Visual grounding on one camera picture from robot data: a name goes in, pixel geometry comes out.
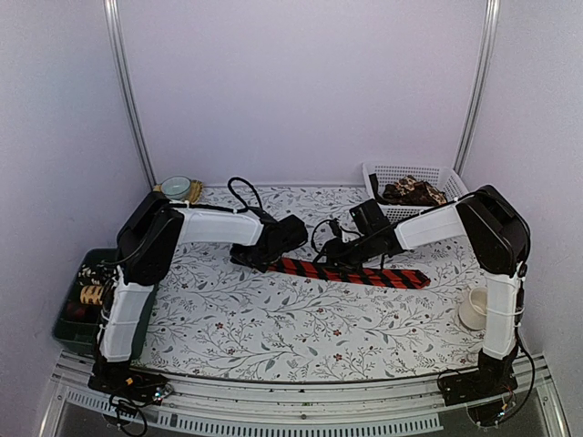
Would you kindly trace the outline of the red black striped tie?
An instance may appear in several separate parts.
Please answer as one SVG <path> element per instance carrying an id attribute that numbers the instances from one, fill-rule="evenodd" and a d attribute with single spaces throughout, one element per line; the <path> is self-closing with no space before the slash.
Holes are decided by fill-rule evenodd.
<path id="1" fill-rule="evenodd" d="M 280 259 L 269 265 L 267 270 L 308 279 L 399 290 L 420 290 L 431 283 L 431 280 L 418 269 L 342 269 L 291 258 Z"/>

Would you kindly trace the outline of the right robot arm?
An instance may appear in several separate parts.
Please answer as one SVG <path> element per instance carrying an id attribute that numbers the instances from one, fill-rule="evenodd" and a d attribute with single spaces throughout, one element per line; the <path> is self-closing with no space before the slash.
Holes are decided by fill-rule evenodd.
<path id="1" fill-rule="evenodd" d="M 530 229 L 493 186 L 485 185 L 442 206 L 395 224 L 374 200 L 350 210 L 361 236 L 336 237 L 316 250 L 316 260 L 358 269 L 369 259 L 392 257 L 446 239 L 466 237 L 487 288 L 486 334 L 481 353 L 503 361 L 517 345 L 518 297 L 531 248 Z"/>

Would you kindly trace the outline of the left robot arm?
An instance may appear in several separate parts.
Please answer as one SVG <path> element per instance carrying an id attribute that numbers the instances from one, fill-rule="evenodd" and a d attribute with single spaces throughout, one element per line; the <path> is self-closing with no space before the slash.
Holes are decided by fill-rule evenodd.
<path id="1" fill-rule="evenodd" d="M 294 215 L 276 219 L 259 207 L 192 205 L 158 191 L 148 193 L 118 233 L 113 300 L 97 337 L 98 356 L 106 361 L 100 380 L 116 395 L 135 388 L 133 371 L 121 362 L 131 360 L 143 309 L 168 275 L 177 246 L 228 243 L 232 259 L 264 271 L 307 240 L 304 222 Z"/>

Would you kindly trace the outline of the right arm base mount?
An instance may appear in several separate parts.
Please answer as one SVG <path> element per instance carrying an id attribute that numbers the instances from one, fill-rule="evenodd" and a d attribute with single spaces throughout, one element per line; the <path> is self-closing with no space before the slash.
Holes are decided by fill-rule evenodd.
<path id="1" fill-rule="evenodd" d="M 530 353 L 523 352 L 530 367 L 530 379 L 527 394 L 522 401 L 517 400 L 518 382 L 514 375 L 512 363 L 497 365 L 480 364 L 474 371 L 461 372 L 445 370 L 438 374 L 437 388 L 443 396 L 446 406 L 453 406 L 472 401 L 483 401 L 496 397 L 495 401 L 468 407 L 466 412 L 474 425 L 481 429 L 497 428 L 508 422 L 526 406 L 534 389 L 536 364 Z"/>

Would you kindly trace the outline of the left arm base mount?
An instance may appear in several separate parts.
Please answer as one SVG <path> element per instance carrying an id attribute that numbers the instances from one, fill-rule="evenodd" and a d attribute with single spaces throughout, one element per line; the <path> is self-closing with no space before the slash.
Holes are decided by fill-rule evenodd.
<path id="1" fill-rule="evenodd" d="M 107 395 L 117 427 L 127 435 L 128 419 L 137 419 L 144 434 L 148 429 L 146 408 L 160 406 L 174 393 L 169 379 L 161 374 L 132 370 L 127 361 L 110 363 L 102 358 L 94 363 L 87 387 Z"/>

